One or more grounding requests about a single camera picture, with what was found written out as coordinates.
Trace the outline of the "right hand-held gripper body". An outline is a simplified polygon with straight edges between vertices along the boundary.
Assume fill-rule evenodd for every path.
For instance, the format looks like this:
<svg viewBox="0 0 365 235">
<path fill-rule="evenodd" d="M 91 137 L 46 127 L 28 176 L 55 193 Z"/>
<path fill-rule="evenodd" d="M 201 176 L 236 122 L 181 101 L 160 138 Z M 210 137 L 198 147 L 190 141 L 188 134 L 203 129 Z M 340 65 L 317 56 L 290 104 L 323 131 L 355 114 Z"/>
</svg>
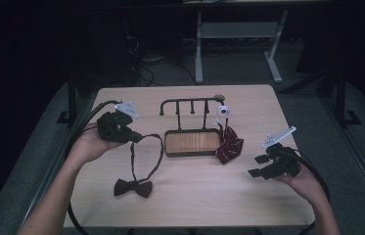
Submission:
<svg viewBox="0 0 365 235">
<path fill-rule="evenodd" d="M 272 160 L 273 163 L 267 165 L 262 169 L 262 177 L 264 179 L 275 178 L 284 173 L 291 176 L 296 176 L 299 173 L 299 166 L 297 165 L 297 155 L 290 147 L 285 147 L 281 141 L 287 136 L 291 135 L 297 129 L 294 126 L 286 130 L 274 134 L 268 134 L 262 144 L 262 148 L 266 152 L 266 157 Z"/>
</svg>

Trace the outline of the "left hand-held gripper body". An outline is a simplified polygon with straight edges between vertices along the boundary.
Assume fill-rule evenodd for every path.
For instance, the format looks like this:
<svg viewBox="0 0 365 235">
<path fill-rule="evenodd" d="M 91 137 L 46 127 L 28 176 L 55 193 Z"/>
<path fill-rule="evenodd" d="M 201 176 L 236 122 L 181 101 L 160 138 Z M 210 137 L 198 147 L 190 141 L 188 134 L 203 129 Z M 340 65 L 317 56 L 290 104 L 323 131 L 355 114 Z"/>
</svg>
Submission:
<svg viewBox="0 0 365 235">
<path fill-rule="evenodd" d="M 132 137 L 132 129 L 128 124 L 139 117 L 133 102 L 118 102 L 115 100 L 100 104 L 96 112 L 100 112 L 106 105 L 114 104 L 114 112 L 106 112 L 97 119 L 97 128 L 103 140 L 127 143 Z"/>
</svg>

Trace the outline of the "dark red striped bow tie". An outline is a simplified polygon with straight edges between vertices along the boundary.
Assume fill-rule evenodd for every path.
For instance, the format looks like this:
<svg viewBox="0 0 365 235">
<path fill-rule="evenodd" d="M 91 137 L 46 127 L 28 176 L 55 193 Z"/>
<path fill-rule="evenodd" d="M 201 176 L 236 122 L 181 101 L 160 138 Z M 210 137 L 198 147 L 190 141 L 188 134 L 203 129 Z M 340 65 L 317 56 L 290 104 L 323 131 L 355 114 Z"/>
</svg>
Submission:
<svg viewBox="0 0 365 235">
<path fill-rule="evenodd" d="M 218 137 L 220 146 L 215 156 L 225 165 L 239 157 L 242 153 L 244 140 L 228 125 L 230 109 L 228 106 L 219 106 L 216 112 L 215 124 L 219 127 Z"/>
</svg>

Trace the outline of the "black bow tie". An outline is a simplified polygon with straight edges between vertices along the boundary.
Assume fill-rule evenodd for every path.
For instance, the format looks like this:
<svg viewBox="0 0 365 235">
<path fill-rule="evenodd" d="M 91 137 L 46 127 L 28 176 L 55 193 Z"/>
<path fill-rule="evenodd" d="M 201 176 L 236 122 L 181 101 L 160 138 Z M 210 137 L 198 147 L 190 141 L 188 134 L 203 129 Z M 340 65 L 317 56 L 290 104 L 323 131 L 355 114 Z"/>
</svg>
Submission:
<svg viewBox="0 0 365 235">
<path fill-rule="evenodd" d="M 160 164 L 163 159 L 164 154 L 164 144 L 162 138 L 158 134 L 149 134 L 149 137 L 155 137 L 159 139 L 160 141 L 160 156 L 158 158 L 158 161 L 156 165 L 153 167 L 153 169 L 150 171 L 147 177 L 138 179 L 135 174 L 135 144 L 132 143 L 130 146 L 130 165 L 131 165 L 131 173 L 133 176 L 132 181 L 126 181 L 121 178 L 119 178 L 115 185 L 114 185 L 114 195 L 115 196 L 121 196 L 124 195 L 130 191 L 134 191 L 137 195 L 139 195 L 142 198 L 148 199 L 149 196 L 152 194 L 153 191 L 153 182 L 151 181 L 151 177 L 154 175 L 154 173 L 159 169 Z"/>
</svg>

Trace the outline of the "black rack with wooden tray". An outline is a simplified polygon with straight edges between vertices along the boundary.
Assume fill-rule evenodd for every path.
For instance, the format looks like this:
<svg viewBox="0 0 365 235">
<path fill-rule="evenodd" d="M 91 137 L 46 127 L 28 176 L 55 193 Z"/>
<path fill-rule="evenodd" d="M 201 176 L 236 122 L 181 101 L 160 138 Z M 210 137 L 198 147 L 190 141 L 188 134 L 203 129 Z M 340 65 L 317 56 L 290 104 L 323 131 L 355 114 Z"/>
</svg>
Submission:
<svg viewBox="0 0 365 235">
<path fill-rule="evenodd" d="M 224 101 L 215 101 L 213 97 L 208 98 L 180 98 L 167 99 L 160 104 L 160 115 L 165 115 L 165 106 L 172 104 L 175 109 L 177 126 L 168 129 L 164 133 L 164 150 L 168 157 L 194 157 L 212 156 L 220 146 L 218 132 L 213 127 L 207 127 L 207 116 L 210 114 L 210 103 L 217 103 L 224 106 Z M 202 126 L 196 128 L 193 124 L 183 126 L 182 118 L 187 114 L 191 115 L 190 120 L 196 122 L 199 118 L 194 115 L 202 115 Z"/>
</svg>

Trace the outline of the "person's right hand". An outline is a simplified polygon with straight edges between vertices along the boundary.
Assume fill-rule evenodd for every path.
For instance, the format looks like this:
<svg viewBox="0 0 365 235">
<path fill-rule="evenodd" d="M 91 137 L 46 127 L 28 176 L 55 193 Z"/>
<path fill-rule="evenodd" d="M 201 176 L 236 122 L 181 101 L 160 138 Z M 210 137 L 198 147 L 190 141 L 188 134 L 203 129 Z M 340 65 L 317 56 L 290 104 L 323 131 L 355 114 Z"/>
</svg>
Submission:
<svg viewBox="0 0 365 235">
<path fill-rule="evenodd" d="M 277 181 L 290 186 L 298 195 L 303 197 L 310 205 L 315 205 L 325 196 L 323 188 L 314 175 L 303 167 L 297 176 L 290 176 L 286 173 L 277 176 Z"/>
</svg>

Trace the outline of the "person's left hand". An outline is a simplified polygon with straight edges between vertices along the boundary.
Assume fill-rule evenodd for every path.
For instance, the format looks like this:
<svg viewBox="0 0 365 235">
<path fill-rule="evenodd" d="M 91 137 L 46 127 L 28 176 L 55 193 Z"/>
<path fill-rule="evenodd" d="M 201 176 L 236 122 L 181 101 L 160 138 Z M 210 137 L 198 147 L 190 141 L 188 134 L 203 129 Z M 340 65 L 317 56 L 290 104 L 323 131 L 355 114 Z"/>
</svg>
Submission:
<svg viewBox="0 0 365 235">
<path fill-rule="evenodd" d="M 103 140 L 96 123 L 86 124 L 68 154 L 68 161 L 80 165 L 99 159 L 107 151 L 120 146 L 120 143 Z"/>
</svg>

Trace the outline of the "black metal stand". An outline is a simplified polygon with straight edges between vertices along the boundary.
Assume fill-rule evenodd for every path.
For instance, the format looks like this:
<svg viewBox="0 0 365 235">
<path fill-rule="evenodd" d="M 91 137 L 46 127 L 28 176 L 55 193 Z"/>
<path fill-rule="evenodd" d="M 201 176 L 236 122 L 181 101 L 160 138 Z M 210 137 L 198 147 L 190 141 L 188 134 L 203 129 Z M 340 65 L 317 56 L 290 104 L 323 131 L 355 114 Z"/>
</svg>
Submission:
<svg viewBox="0 0 365 235">
<path fill-rule="evenodd" d="M 60 113 L 57 123 L 66 123 L 71 126 L 76 119 L 76 79 L 71 73 L 68 77 L 68 109 Z"/>
<path fill-rule="evenodd" d="M 345 109 L 346 80 L 341 68 L 336 68 L 336 119 L 341 127 L 359 125 L 361 121 L 354 111 Z"/>
</svg>

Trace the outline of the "metal floor rail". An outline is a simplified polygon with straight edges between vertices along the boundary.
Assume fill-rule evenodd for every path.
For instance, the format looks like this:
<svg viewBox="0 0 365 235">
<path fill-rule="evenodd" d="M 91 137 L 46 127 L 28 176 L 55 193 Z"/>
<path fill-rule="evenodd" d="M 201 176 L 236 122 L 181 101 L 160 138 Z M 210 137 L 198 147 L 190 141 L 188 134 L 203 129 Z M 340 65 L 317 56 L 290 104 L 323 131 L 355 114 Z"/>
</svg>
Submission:
<svg viewBox="0 0 365 235">
<path fill-rule="evenodd" d="M 344 144 L 348 148 L 349 152 L 354 158 L 355 164 L 360 171 L 362 178 L 365 181 L 365 158 L 360 149 L 356 146 L 353 137 L 349 134 L 347 130 L 347 126 L 343 125 L 335 115 L 335 109 L 330 101 L 325 98 L 321 99 L 321 103 L 323 107 L 326 109 L 326 112 L 330 119 L 332 120 L 334 128 L 340 134 L 343 139 Z"/>
<path fill-rule="evenodd" d="M 70 141 L 91 111 L 93 99 L 79 98 L 72 123 L 59 123 L 68 108 L 65 99 L 55 97 L 44 112 L 16 164 L 19 228 L 38 206 L 55 179 L 70 148 Z"/>
</svg>

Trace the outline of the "white metal desk frame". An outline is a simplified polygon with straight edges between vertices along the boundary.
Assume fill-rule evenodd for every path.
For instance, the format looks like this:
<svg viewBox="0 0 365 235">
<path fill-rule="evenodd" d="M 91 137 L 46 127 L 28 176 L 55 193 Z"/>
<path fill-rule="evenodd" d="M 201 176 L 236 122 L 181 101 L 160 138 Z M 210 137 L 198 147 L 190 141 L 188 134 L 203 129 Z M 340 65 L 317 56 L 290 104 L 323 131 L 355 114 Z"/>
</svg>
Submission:
<svg viewBox="0 0 365 235">
<path fill-rule="evenodd" d="M 203 21 L 202 13 L 198 13 L 196 54 L 195 54 L 195 82 L 204 82 L 202 42 L 204 39 L 242 39 L 242 38 L 271 38 L 272 45 L 264 52 L 267 66 L 275 83 L 282 83 L 283 78 L 275 62 L 275 54 L 289 14 L 284 10 L 277 22 L 245 22 L 245 23 L 208 23 Z"/>
</svg>

